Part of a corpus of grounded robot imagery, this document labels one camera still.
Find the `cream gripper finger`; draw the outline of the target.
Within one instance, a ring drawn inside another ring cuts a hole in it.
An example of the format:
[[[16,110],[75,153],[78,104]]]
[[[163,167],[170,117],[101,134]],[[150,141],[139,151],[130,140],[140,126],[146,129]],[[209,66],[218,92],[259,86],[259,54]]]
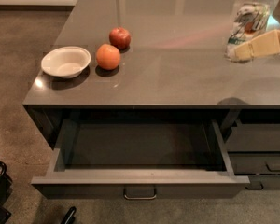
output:
[[[233,59],[249,61],[275,54],[280,54],[280,30],[271,30],[240,44],[233,50]]]

